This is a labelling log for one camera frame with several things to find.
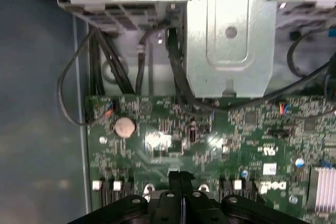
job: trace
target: colored wires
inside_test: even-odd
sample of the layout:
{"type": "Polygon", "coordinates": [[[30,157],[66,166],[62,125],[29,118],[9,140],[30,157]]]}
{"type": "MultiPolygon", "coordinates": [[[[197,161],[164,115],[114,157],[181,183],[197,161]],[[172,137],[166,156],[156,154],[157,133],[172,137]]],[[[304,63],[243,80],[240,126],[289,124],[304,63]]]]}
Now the colored wires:
{"type": "Polygon", "coordinates": [[[279,107],[280,107],[280,114],[285,115],[289,108],[289,104],[281,103],[279,104],[279,107]]]}

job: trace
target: integrated circuit chip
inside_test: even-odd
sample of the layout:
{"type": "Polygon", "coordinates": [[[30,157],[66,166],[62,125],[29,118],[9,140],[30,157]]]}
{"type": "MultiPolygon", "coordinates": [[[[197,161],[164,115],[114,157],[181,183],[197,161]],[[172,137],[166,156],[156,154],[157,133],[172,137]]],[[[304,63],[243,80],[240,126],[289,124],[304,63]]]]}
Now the integrated circuit chip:
{"type": "Polygon", "coordinates": [[[303,125],[304,132],[315,132],[316,130],[316,120],[315,119],[305,119],[303,125]]]}
{"type": "Polygon", "coordinates": [[[258,122],[258,116],[256,112],[246,112],[245,113],[245,124],[255,125],[258,122]]]}

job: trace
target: black wire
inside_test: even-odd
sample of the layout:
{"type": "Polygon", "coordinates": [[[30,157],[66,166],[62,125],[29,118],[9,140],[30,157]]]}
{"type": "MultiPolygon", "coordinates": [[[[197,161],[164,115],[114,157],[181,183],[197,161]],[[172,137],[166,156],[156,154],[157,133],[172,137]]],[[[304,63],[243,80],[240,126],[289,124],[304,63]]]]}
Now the black wire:
{"type": "Polygon", "coordinates": [[[107,43],[106,39],[104,38],[103,34],[98,31],[96,32],[97,40],[101,46],[101,49],[106,57],[106,61],[109,64],[111,68],[111,72],[114,75],[114,78],[116,79],[116,82],[123,94],[134,94],[134,90],[132,88],[131,82],[118,58],[117,55],[115,55],[115,52],[109,44],[107,43]]]}
{"type": "MultiPolygon", "coordinates": [[[[256,106],[260,105],[262,103],[267,102],[268,100],[273,100],[283,94],[293,92],[297,90],[299,87],[306,85],[311,80],[315,79],[319,74],[327,71],[329,69],[329,62],[323,65],[322,67],[315,70],[313,73],[307,75],[306,77],[302,78],[301,80],[286,86],[282,89],[279,89],[275,92],[269,93],[265,95],[262,98],[257,98],[250,100],[248,102],[242,102],[242,103],[234,103],[234,104],[228,104],[225,107],[219,108],[216,106],[211,106],[208,104],[204,104],[203,102],[199,102],[194,97],[193,93],[190,90],[188,80],[186,78],[185,72],[182,68],[180,59],[179,59],[179,53],[178,53],[178,46],[177,46],[177,36],[176,36],[176,30],[175,29],[169,29],[169,37],[168,37],[168,52],[169,52],[169,59],[171,63],[171,67],[173,70],[174,78],[176,80],[176,84],[178,88],[183,91],[185,97],[187,98],[188,102],[196,107],[199,107],[202,110],[206,111],[216,111],[216,112],[228,112],[231,110],[239,110],[250,106],[256,106]]],[[[333,111],[325,112],[316,116],[325,116],[325,114],[333,113],[333,111]]],[[[303,116],[291,116],[292,118],[296,119],[305,119],[305,118],[311,118],[312,116],[303,117],[303,116]]]]}
{"type": "Polygon", "coordinates": [[[190,116],[194,116],[194,117],[205,117],[205,116],[211,115],[211,112],[208,112],[208,111],[192,111],[191,109],[189,109],[187,104],[185,104],[183,101],[181,91],[179,87],[177,86],[177,83],[175,80],[174,82],[175,82],[176,100],[184,113],[190,116]]]}
{"type": "Polygon", "coordinates": [[[65,104],[64,104],[64,100],[63,100],[63,82],[64,82],[64,78],[67,75],[70,67],[72,66],[72,64],[74,63],[74,61],[78,58],[78,56],[84,51],[87,43],[89,42],[90,38],[95,34],[96,29],[92,29],[89,34],[85,37],[85,39],[83,40],[82,44],[79,46],[79,48],[77,49],[77,51],[75,52],[74,56],[72,57],[72,59],[69,61],[69,63],[66,65],[66,67],[64,68],[63,72],[61,73],[59,79],[58,79],[58,90],[57,90],[57,94],[58,94],[58,100],[59,100],[59,104],[61,107],[61,110],[64,114],[64,116],[66,117],[66,119],[78,126],[90,126],[90,125],[95,125],[97,124],[101,119],[105,118],[106,116],[108,116],[106,113],[103,113],[102,115],[100,115],[98,118],[94,119],[92,122],[88,122],[88,123],[80,123],[80,122],[76,122],[68,113],[67,109],[65,108],[65,104]]]}
{"type": "Polygon", "coordinates": [[[306,75],[301,73],[299,71],[299,69],[295,66],[294,63],[294,51],[296,50],[297,46],[300,44],[300,42],[305,39],[306,37],[308,37],[311,34],[315,34],[315,33],[321,33],[323,31],[326,31],[327,29],[319,29],[319,30],[314,30],[314,31],[310,31],[304,35],[302,35],[299,39],[297,39],[296,41],[293,42],[293,44],[290,46],[290,48],[288,49],[287,52],[287,65],[289,70],[297,77],[305,77],[306,75]]]}
{"type": "Polygon", "coordinates": [[[95,59],[94,59],[94,37],[91,37],[89,41],[89,71],[90,71],[90,95],[96,95],[96,71],[95,71],[95,59]]]}
{"type": "Polygon", "coordinates": [[[95,85],[97,87],[98,95],[105,95],[105,88],[103,84],[102,74],[101,74],[101,62],[100,62],[100,50],[99,44],[95,36],[91,38],[91,52],[93,57],[93,75],[95,78],[95,85]]]}
{"type": "MultiPolygon", "coordinates": [[[[142,36],[142,38],[139,41],[139,45],[145,46],[147,39],[157,31],[160,31],[162,29],[166,29],[168,25],[170,24],[169,21],[163,20],[161,21],[156,27],[146,31],[146,33],[142,36]]],[[[137,80],[135,82],[135,93],[137,95],[141,95],[141,87],[142,87],[142,80],[143,75],[145,72],[145,53],[139,53],[138,54],[138,74],[137,74],[137,80]]]]}

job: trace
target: small chip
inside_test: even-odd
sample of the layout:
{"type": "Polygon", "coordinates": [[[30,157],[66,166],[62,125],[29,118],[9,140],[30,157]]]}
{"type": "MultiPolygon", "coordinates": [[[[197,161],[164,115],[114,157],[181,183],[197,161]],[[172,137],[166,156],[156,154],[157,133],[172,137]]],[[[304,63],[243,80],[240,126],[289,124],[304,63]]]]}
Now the small chip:
{"type": "Polygon", "coordinates": [[[101,180],[94,180],[92,181],[92,190],[99,191],[103,182],[101,180]]]}
{"type": "Polygon", "coordinates": [[[115,180],[113,182],[113,191],[121,191],[122,181],[115,180]]]}
{"type": "Polygon", "coordinates": [[[315,132],[316,130],[316,120],[315,119],[305,119],[303,125],[304,132],[315,132]]]}
{"type": "Polygon", "coordinates": [[[242,188],[242,181],[241,180],[235,180],[233,184],[233,188],[235,190],[241,190],[242,188]]]}
{"type": "Polygon", "coordinates": [[[257,124],[257,113],[256,112],[246,112],[245,113],[245,124],[257,124]]]}
{"type": "Polygon", "coordinates": [[[263,175],[276,175],[277,163],[264,163],[263,175]]]}

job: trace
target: white label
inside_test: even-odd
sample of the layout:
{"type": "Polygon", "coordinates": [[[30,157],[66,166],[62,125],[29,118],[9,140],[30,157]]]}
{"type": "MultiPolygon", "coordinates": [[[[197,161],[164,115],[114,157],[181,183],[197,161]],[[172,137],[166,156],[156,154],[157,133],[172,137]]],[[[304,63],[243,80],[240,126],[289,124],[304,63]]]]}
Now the white label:
{"type": "Polygon", "coordinates": [[[265,156],[275,156],[276,152],[278,151],[278,147],[258,147],[259,152],[263,152],[265,156]]]}
{"type": "Polygon", "coordinates": [[[261,181],[262,186],[267,187],[267,190],[286,190],[287,182],[271,182],[271,181],[261,181]]]}
{"type": "Polygon", "coordinates": [[[265,163],[262,171],[263,175],[276,175],[277,163],[265,163]]]}

